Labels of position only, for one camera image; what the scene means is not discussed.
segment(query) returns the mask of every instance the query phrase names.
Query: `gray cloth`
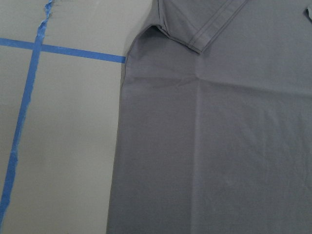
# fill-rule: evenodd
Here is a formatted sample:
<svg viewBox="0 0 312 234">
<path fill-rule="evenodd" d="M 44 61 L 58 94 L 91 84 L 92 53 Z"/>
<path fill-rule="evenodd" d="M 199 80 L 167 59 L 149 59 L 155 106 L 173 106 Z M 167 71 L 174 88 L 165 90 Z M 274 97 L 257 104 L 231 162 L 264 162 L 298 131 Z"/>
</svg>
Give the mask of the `gray cloth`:
<svg viewBox="0 0 312 234">
<path fill-rule="evenodd" d="M 312 233 L 309 4 L 154 2 L 127 56 L 107 234 Z"/>
</svg>

